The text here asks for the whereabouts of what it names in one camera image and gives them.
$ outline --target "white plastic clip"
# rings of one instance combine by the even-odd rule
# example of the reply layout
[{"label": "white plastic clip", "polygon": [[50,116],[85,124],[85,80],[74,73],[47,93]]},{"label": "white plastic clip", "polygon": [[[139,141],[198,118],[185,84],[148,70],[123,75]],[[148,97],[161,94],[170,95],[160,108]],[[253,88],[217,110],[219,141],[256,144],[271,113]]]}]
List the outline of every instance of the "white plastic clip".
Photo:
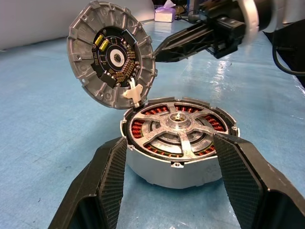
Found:
[{"label": "white plastic clip", "polygon": [[132,99],[134,107],[139,107],[143,86],[141,84],[135,85],[135,80],[132,77],[131,80],[129,81],[129,85],[130,85],[130,90],[124,92],[123,96],[127,99]]}]

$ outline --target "tissue box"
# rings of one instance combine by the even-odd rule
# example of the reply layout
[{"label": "tissue box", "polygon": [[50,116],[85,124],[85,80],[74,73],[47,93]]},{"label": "tissue box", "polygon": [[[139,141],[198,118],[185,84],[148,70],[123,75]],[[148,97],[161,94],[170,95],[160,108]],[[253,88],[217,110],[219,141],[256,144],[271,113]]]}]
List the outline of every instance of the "tissue box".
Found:
[{"label": "tissue box", "polygon": [[176,10],[173,8],[159,7],[155,10],[154,20],[162,22],[173,22],[175,20]]}]

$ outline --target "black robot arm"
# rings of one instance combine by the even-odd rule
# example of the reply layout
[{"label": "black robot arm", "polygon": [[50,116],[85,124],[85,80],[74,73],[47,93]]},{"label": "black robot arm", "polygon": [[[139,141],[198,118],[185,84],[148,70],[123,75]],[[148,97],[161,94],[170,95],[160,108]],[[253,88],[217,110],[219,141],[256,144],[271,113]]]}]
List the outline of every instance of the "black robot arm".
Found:
[{"label": "black robot arm", "polygon": [[[225,189],[242,229],[304,229],[305,200],[250,143],[216,134]],[[49,229],[115,229],[123,197],[127,143],[116,138],[97,149],[74,179]]]},{"label": "black robot arm", "polygon": [[177,62],[202,50],[219,59],[237,51],[242,42],[250,42],[271,21],[272,0],[254,0],[253,5],[249,2],[204,1],[197,14],[189,17],[198,23],[167,37],[154,52],[156,61]]}]

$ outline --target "yellow capacitor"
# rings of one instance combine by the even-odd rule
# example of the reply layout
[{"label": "yellow capacitor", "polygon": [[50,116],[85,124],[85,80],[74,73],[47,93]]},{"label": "yellow capacitor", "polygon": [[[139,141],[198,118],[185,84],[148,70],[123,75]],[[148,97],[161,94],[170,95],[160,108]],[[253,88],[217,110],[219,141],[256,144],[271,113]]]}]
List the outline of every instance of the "yellow capacitor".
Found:
[{"label": "yellow capacitor", "polygon": [[96,46],[98,46],[98,45],[101,43],[102,39],[103,39],[103,35],[100,35],[100,36],[95,40],[94,44],[95,44]]},{"label": "yellow capacitor", "polygon": [[100,45],[99,49],[103,52],[108,44],[109,44],[109,40],[104,40],[103,43]]}]

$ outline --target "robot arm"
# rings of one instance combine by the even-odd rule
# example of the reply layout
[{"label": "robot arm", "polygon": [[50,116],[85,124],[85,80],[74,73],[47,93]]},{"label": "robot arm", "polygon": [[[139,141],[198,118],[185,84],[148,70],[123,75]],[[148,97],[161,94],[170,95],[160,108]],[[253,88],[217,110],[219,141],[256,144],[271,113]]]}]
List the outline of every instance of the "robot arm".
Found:
[{"label": "robot arm", "polygon": [[199,22],[167,37],[154,52],[156,61],[176,62],[202,50],[219,59],[251,43],[259,31],[305,19],[303,9],[303,0],[207,0],[192,15]]}]

